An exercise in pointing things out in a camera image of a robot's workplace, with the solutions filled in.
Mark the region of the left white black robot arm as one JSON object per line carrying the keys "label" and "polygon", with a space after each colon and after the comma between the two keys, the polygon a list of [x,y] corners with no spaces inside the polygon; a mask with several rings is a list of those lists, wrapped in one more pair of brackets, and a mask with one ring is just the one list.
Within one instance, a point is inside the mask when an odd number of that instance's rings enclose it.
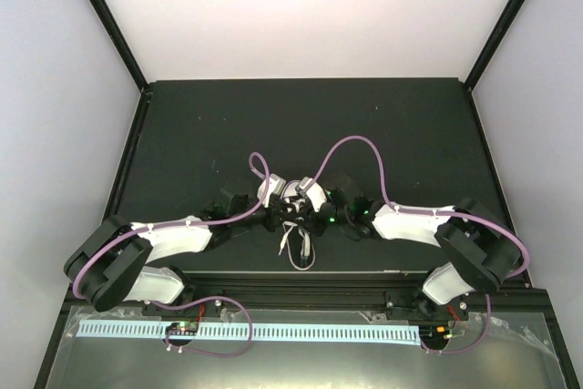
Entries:
{"label": "left white black robot arm", "polygon": [[271,174],[258,188],[257,201],[230,196],[225,207],[213,205],[199,217],[158,223],[108,217],[66,260],[64,274],[72,292],[94,310],[111,310],[122,302],[155,301],[176,315],[189,313],[195,292],[176,267],[153,267],[155,261],[182,254],[213,251],[237,229],[271,223],[288,183]]}

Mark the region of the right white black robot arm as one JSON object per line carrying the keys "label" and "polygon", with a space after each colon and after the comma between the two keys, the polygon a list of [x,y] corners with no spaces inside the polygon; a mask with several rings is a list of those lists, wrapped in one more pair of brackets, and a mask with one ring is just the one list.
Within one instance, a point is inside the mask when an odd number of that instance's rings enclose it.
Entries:
{"label": "right white black robot arm", "polygon": [[433,268],[405,300],[422,320],[436,320],[447,304],[472,292],[495,293],[526,262],[522,244],[482,203],[464,199],[454,206],[421,208],[387,204],[339,189],[299,191],[308,223],[344,223],[361,239],[413,241],[439,248],[446,263]]}

